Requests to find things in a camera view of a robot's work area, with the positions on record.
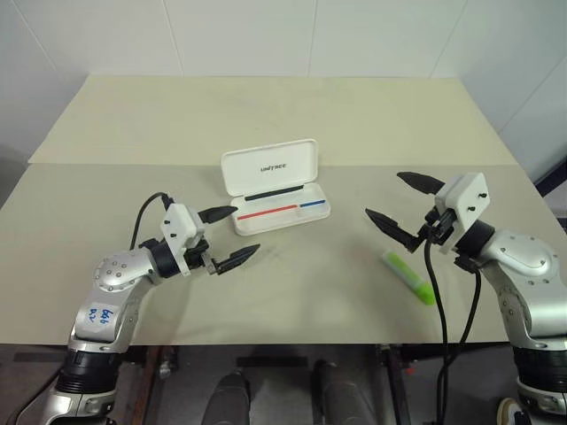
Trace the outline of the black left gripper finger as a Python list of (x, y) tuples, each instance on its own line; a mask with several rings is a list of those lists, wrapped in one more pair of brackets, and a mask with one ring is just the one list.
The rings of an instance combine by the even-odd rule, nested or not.
[(224, 220), (236, 211), (237, 208), (235, 206), (222, 205), (200, 211), (198, 213), (198, 217), (203, 223), (215, 223), (217, 221)]
[(215, 272), (218, 275), (225, 274), (228, 271), (240, 267), (244, 264), (258, 249), (260, 244), (246, 246), (240, 250), (232, 252), (229, 257), (221, 262), (214, 262)]

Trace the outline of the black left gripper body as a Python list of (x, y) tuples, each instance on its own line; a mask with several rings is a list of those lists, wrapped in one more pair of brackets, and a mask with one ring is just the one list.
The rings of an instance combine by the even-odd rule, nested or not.
[(216, 260), (209, 253), (207, 240), (200, 240), (194, 248), (188, 249), (183, 258), (190, 271), (203, 267), (210, 275), (219, 274)]

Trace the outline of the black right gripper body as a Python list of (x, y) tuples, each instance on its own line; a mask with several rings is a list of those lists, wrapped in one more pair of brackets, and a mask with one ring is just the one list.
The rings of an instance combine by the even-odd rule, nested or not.
[(432, 243), (442, 245), (454, 232), (456, 214), (453, 209), (446, 209), (439, 212), (434, 206), (426, 215), (425, 223), (418, 231), (418, 240), (425, 242), (431, 240)]

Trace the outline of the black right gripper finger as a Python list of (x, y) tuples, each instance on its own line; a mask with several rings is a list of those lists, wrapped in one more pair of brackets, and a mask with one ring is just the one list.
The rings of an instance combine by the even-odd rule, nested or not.
[(416, 172), (398, 172), (397, 176), (402, 179), (408, 186), (426, 195), (436, 195), (445, 185), (432, 176), (419, 174)]
[(397, 221), (389, 218), (385, 214), (376, 212), (369, 208), (365, 209), (365, 213), (379, 230), (394, 241), (403, 245), (407, 251), (415, 252), (421, 245), (422, 237), (411, 235), (406, 230), (402, 229)]

